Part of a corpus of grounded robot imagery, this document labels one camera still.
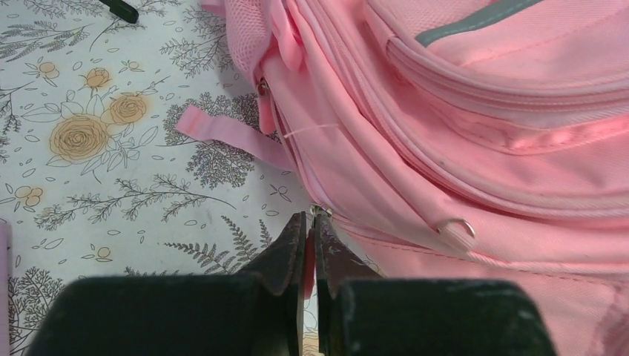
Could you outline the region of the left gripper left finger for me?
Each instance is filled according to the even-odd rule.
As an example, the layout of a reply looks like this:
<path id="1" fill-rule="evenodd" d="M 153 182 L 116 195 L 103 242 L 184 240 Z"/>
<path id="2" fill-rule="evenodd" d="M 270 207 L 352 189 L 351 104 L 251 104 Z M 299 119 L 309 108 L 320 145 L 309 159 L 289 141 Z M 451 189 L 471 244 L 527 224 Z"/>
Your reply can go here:
<path id="1" fill-rule="evenodd" d="M 90 277 L 56 298 L 29 355 L 299 355 L 307 219 L 235 274 Z"/>

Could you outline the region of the pink school backpack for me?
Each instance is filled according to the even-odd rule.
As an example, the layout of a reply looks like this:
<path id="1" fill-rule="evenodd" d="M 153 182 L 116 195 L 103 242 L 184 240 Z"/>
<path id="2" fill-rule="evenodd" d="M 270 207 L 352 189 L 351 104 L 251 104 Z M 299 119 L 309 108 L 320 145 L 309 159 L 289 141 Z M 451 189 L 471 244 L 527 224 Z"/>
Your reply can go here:
<path id="1" fill-rule="evenodd" d="M 560 355 L 628 353 L 626 1 L 203 1 L 260 132 L 389 276 L 505 278 Z"/>

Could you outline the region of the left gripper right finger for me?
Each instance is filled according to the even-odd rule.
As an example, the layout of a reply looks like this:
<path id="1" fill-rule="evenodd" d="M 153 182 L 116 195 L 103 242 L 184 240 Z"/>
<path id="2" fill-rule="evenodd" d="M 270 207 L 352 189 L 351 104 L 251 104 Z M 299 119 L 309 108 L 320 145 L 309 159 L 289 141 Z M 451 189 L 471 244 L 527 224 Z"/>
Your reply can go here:
<path id="1" fill-rule="evenodd" d="M 387 279 L 312 223 L 319 350 L 325 355 L 554 355 L 535 303 L 516 284 Z"/>

